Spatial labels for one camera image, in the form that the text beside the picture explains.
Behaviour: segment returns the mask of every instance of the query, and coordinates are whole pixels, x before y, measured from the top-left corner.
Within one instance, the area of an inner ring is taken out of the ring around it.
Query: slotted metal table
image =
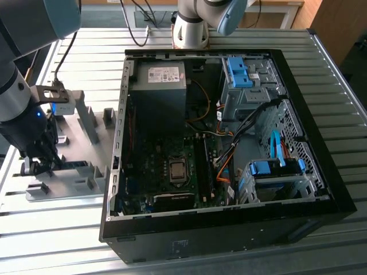
[[[145,31],[134,35],[143,40]],[[12,147],[0,172],[0,273],[367,274],[367,115],[318,37],[251,29],[210,37],[212,48],[283,51],[358,211],[294,245],[127,266],[98,241],[102,195],[29,203],[31,179],[12,177],[21,165]],[[38,84],[50,84],[69,43],[52,45]],[[170,30],[154,30],[146,47],[171,48]],[[133,48],[126,29],[81,29],[59,78],[83,89],[94,112],[116,109],[124,50]]]

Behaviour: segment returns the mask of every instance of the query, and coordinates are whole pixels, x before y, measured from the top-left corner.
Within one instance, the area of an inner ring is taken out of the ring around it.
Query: blue drive bracket
[[[280,142],[280,133],[277,130],[273,130],[271,132],[270,157],[271,158],[278,158],[279,161],[280,161],[280,166],[281,167],[286,165],[286,162],[284,161],[284,157],[283,157],[282,145],[281,145],[281,142]]]
[[[243,62],[242,57],[228,57],[228,71],[233,78],[233,87],[235,88],[251,88],[252,81],[247,75],[247,66]]]

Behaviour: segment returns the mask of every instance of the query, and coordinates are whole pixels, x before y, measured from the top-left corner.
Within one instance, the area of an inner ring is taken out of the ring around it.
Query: power supply label
[[[148,83],[179,82],[178,67],[150,68]]]

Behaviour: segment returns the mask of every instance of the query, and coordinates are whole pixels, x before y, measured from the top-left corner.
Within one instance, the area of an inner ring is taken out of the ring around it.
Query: power cable
[[[78,4],[79,4],[79,13],[81,15],[81,0],[78,1]],[[56,67],[56,70],[55,70],[55,73],[54,73],[54,82],[58,82],[58,78],[57,78],[57,74],[61,68],[61,66],[63,65],[66,57],[68,56],[69,52],[70,52],[70,49],[71,47],[73,46],[74,44],[74,41],[75,41],[75,38],[76,38],[76,35],[78,34],[78,32],[74,32],[74,35],[73,35],[73,38],[71,39],[71,42],[66,50],[66,52],[64,53],[60,63],[58,64],[58,66]]]
[[[130,33],[130,36],[132,38],[132,40],[134,41],[134,43],[139,46],[139,47],[144,47],[146,44],[147,44],[147,41],[148,41],[148,37],[149,37],[149,27],[147,26],[146,28],[146,38],[145,38],[145,41],[143,44],[140,44],[136,41],[134,35],[132,34],[132,31],[131,31],[131,28],[130,28],[130,24],[128,23],[128,20],[127,20],[127,15],[126,15],[126,10],[125,10],[125,6],[124,6],[124,3],[122,2],[122,0],[120,0],[120,4],[121,4],[121,8],[122,8],[122,12],[124,14],[124,18],[125,18],[125,23],[127,25],[127,28],[128,28],[128,31]]]
[[[262,6],[262,3],[261,3],[261,0],[259,0],[259,13],[257,14],[256,22],[253,23],[252,25],[249,25],[248,27],[246,27],[246,29],[251,28],[253,26],[255,26],[255,28],[256,28],[257,23],[259,22],[259,19],[260,19],[260,16],[261,16],[261,6]]]

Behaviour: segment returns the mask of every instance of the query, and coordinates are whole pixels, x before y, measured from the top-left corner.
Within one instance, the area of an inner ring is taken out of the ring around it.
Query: blue plastic latch
[[[306,171],[306,165],[305,165],[303,159],[298,160],[298,165],[299,165],[299,168],[302,170],[302,172]]]
[[[255,165],[253,164],[250,164],[250,170],[251,170],[251,175],[256,175],[256,168],[255,168]]]
[[[270,166],[268,162],[254,162],[258,175],[270,174]]]
[[[228,70],[233,78],[233,87],[251,88],[253,86],[242,57],[228,57]]]
[[[241,182],[240,182],[240,185],[239,185],[239,190],[241,190],[244,183],[245,183],[245,179],[242,179]]]

